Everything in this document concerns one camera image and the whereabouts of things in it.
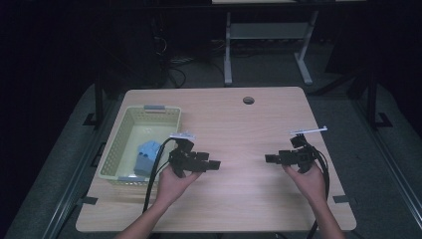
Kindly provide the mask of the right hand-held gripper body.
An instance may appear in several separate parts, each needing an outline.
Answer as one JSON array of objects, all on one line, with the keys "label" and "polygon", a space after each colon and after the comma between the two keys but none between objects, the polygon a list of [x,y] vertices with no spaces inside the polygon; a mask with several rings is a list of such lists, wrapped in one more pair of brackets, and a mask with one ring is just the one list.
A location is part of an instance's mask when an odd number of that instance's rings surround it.
[{"label": "right hand-held gripper body", "polygon": [[281,157],[281,165],[297,165],[299,173],[309,171],[312,164],[317,160],[322,168],[323,173],[328,173],[327,161],[325,156],[314,146],[308,143],[306,133],[326,131],[327,127],[323,126],[314,129],[298,129],[290,132],[291,144],[294,150],[293,155]]}]

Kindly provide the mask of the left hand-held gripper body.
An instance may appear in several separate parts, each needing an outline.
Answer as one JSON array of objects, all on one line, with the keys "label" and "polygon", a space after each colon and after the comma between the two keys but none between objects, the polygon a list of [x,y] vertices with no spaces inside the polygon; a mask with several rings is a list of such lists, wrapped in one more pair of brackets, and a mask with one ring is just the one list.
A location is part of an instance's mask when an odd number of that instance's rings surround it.
[{"label": "left hand-held gripper body", "polygon": [[178,177],[184,176],[184,171],[206,172],[208,160],[195,159],[196,151],[193,151],[194,143],[181,137],[174,138],[176,147],[169,153],[168,161]]}]

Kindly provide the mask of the person's left hand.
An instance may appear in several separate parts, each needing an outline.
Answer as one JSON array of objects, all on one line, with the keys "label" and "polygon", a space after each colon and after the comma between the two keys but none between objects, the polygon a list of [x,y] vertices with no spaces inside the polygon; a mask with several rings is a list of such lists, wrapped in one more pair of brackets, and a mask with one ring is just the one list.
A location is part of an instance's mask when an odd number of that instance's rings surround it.
[{"label": "person's left hand", "polygon": [[166,166],[159,175],[157,195],[153,206],[167,209],[200,176],[201,172],[192,172],[187,176],[178,177],[171,166]]}]

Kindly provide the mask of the blue grey glove dark dots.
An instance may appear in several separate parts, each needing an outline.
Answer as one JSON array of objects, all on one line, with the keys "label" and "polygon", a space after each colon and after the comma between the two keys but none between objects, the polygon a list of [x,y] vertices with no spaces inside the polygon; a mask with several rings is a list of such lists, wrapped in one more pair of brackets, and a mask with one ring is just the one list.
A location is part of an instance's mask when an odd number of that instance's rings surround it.
[{"label": "blue grey glove dark dots", "polygon": [[144,154],[145,143],[138,147],[138,155],[134,166],[134,173],[137,175],[149,176],[155,160],[149,159]]}]

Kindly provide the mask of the aluminium floor rail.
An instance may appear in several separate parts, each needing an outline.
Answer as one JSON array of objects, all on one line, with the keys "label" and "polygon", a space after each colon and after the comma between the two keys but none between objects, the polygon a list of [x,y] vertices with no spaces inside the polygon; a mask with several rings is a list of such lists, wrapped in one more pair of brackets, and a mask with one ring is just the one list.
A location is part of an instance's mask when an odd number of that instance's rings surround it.
[{"label": "aluminium floor rail", "polygon": [[380,132],[382,128],[395,129],[394,124],[386,113],[375,113],[371,117],[369,107],[365,108],[360,101],[353,101],[352,105],[381,154],[407,210],[422,232],[422,198],[418,196],[415,187],[400,167],[398,157],[394,155],[391,146],[388,145]]},{"label": "aluminium floor rail", "polygon": [[104,118],[99,125],[88,120],[94,116],[92,109],[72,119],[54,147],[49,164],[48,178],[57,185],[58,199],[53,213],[48,217],[47,226],[42,231],[42,239],[57,239],[68,220],[78,216],[84,204],[92,180],[103,155],[112,122],[118,112],[119,102],[105,101]]}]

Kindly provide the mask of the black stand post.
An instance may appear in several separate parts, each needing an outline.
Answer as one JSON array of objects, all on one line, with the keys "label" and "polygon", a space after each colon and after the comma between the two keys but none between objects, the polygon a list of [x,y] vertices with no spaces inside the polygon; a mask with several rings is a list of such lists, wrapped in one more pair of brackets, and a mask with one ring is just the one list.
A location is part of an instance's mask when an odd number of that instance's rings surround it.
[{"label": "black stand post", "polygon": [[392,127],[392,123],[385,113],[376,111],[377,99],[377,78],[373,71],[368,74],[367,98],[366,98],[366,119],[373,130],[380,127]]},{"label": "black stand post", "polygon": [[95,111],[89,113],[84,121],[84,125],[99,128],[104,120],[104,92],[101,76],[97,76],[95,83]]}]

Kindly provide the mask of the pale yellow plastic basket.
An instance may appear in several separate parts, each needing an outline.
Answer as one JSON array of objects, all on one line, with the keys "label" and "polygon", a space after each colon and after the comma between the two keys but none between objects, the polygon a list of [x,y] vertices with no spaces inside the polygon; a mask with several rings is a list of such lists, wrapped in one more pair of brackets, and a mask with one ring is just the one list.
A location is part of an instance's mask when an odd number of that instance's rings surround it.
[{"label": "pale yellow plastic basket", "polygon": [[138,147],[150,140],[163,144],[179,131],[181,109],[134,106],[125,109],[115,133],[108,139],[99,177],[112,184],[146,185],[149,176],[134,173]]}]

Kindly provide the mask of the person's right hand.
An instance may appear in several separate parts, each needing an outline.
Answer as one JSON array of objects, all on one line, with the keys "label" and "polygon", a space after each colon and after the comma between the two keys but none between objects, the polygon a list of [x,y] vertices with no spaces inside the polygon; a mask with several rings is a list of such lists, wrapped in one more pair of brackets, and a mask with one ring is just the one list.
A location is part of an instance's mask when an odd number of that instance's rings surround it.
[{"label": "person's right hand", "polygon": [[315,163],[305,173],[299,173],[291,166],[284,166],[283,170],[293,180],[310,206],[319,207],[326,204],[325,184],[322,172]]}]

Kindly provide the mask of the white metal table frame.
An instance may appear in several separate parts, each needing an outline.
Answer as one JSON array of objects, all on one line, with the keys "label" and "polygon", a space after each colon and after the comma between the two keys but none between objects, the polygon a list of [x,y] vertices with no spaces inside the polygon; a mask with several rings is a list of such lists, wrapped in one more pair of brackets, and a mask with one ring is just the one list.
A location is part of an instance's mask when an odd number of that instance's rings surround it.
[{"label": "white metal table frame", "polygon": [[233,84],[231,43],[233,40],[302,40],[301,49],[294,53],[295,61],[306,85],[313,83],[305,62],[318,11],[313,11],[307,22],[294,23],[233,23],[231,13],[226,15],[225,55],[224,55],[224,84]]}]

